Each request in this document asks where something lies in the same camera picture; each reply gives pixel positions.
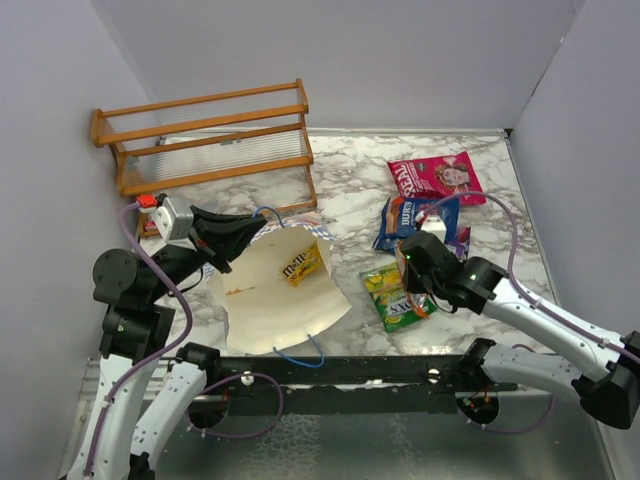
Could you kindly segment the purple snack packet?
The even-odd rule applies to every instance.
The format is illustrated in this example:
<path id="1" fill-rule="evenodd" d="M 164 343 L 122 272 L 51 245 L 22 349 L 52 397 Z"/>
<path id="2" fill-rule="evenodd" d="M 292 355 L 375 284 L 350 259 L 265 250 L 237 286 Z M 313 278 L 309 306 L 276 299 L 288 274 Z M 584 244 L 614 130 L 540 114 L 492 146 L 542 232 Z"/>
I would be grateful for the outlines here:
<path id="1" fill-rule="evenodd" d="M 466 261 L 469 257 L 471 240 L 471 226 L 460 225 L 452 240 L 446 240 L 445 246 L 460 261 Z"/>

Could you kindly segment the green yellow snack packet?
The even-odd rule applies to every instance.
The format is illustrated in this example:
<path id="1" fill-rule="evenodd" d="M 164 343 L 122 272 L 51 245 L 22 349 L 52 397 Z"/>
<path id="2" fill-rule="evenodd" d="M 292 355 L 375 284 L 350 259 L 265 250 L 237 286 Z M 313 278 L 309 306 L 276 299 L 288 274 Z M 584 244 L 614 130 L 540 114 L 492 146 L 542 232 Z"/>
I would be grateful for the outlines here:
<path id="1" fill-rule="evenodd" d="M 395 263 L 361 272 L 359 278 L 387 333 L 427 319 L 437 310 L 428 296 L 405 290 Z"/>

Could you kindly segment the blue Kettle chips bag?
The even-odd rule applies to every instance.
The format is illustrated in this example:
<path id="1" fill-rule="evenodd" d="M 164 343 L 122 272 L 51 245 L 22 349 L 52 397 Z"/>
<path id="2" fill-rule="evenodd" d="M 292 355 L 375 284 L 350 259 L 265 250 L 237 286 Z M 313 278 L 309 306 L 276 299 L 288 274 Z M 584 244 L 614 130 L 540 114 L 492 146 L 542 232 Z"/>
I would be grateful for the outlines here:
<path id="1" fill-rule="evenodd" d="M 373 243 L 373 249 L 376 251 L 394 254 L 396 247 L 399 245 L 400 242 L 401 240 L 399 238 L 389 238 L 386 236 L 378 236 Z"/>

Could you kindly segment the blue Burts chips bag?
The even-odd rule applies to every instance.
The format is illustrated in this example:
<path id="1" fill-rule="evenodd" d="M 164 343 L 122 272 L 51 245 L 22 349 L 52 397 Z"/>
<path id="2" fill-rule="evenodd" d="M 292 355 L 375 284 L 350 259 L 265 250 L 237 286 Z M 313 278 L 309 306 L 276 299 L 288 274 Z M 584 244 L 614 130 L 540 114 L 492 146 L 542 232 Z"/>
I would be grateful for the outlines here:
<path id="1" fill-rule="evenodd" d="M 438 199 L 431 198 L 389 198 L 381 211 L 378 236 L 400 240 L 409 238 L 420 230 L 418 221 L 425 217 L 425 210 L 437 202 Z M 428 214 L 438 215 L 445 222 L 447 227 L 445 241 L 452 240 L 456 233 L 459 210 L 460 201 L 453 199 L 442 203 Z"/>

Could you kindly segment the blue checkered paper bag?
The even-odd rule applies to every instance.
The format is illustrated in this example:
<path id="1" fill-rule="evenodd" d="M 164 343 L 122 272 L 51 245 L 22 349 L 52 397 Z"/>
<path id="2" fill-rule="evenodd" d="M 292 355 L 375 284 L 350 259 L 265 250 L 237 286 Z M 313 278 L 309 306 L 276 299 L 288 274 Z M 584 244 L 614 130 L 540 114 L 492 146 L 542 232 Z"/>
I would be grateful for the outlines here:
<path id="1" fill-rule="evenodd" d="M 316 242 L 322 264 L 297 287 L 281 270 Z M 321 216 L 309 212 L 267 223 L 228 274 L 214 273 L 207 285 L 227 314 L 227 349 L 264 355 L 304 343 L 322 333 L 351 309 L 332 278 L 335 237 Z"/>

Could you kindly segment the yellow M&M's packet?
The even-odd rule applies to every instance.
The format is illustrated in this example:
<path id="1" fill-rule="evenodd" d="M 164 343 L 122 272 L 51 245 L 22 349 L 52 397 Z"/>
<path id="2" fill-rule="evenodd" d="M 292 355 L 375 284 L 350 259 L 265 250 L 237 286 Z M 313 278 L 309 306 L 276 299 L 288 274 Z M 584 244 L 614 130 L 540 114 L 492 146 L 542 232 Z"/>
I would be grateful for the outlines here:
<path id="1" fill-rule="evenodd" d="M 319 247 L 316 242 L 297 254 L 281 270 L 284 280 L 297 287 L 308 275 L 314 273 L 322 264 Z"/>

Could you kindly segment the pink Real crisps bag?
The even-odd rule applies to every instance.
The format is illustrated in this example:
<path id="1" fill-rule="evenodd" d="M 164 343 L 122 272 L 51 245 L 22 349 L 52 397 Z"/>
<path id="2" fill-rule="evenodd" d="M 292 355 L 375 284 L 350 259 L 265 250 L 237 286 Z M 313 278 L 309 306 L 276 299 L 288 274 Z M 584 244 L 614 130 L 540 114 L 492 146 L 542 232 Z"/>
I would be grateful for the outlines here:
<path id="1" fill-rule="evenodd" d="M 487 202 L 469 154 L 389 161 L 387 166 L 398 192 L 405 198 L 439 199 L 456 193 L 462 206 L 479 206 Z"/>

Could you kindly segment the orange red Fox's packet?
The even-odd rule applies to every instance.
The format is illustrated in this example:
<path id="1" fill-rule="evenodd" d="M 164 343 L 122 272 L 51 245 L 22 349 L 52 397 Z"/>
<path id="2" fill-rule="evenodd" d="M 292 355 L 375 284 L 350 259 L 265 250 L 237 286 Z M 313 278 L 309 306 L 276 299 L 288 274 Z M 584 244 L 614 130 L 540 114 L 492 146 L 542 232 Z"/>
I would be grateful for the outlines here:
<path id="1" fill-rule="evenodd" d="M 431 306 L 429 297 L 423 293 L 412 293 L 409 289 L 409 264 L 406 256 L 400 251 L 401 243 L 398 242 L 394 249 L 397 269 L 403 289 L 406 293 L 407 300 L 411 310 L 420 318 L 428 318 L 430 316 L 429 307 Z"/>

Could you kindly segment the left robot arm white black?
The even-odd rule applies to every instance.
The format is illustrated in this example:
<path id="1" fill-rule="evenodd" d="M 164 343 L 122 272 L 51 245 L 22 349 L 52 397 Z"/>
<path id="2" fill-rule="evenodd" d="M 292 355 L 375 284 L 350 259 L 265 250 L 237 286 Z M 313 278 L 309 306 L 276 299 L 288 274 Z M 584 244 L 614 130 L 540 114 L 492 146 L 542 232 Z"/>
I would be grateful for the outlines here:
<path id="1" fill-rule="evenodd" d="M 96 399 L 69 479 L 152 479 L 159 456 L 190 403 L 220 385 L 220 354 L 209 347 L 168 339 L 175 311 L 157 305 L 172 293 L 193 327 L 193 313 L 179 283 L 211 265 L 228 273 L 231 263 L 265 226 L 263 215 L 215 214 L 170 200 L 138 199 L 129 213 L 150 209 L 165 246 L 148 254 L 138 241 L 111 249 L 95 262 L 93 298 L 106 305 Z"/>

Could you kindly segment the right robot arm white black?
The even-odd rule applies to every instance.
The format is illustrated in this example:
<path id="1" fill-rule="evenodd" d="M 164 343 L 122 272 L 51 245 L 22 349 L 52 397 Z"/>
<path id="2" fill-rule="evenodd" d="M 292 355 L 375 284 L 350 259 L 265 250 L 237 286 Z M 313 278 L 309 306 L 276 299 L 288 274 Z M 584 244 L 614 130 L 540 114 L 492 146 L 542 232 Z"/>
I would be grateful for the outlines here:
<path id="1" fill-rule="evenodd" d="M 475 341 L 459 367 L 461 383 L 481 391 L 491 383 L 531 386 L 579 402 L 595 420 L 627 430 L 639 409 L 639 334 L 622 335 L 545 301 L 496 264 L 459 260 L 436 235 L 420 231 L 399 247 L 408 291 L 501 321 L 551 349 L 519 353 Z"/>

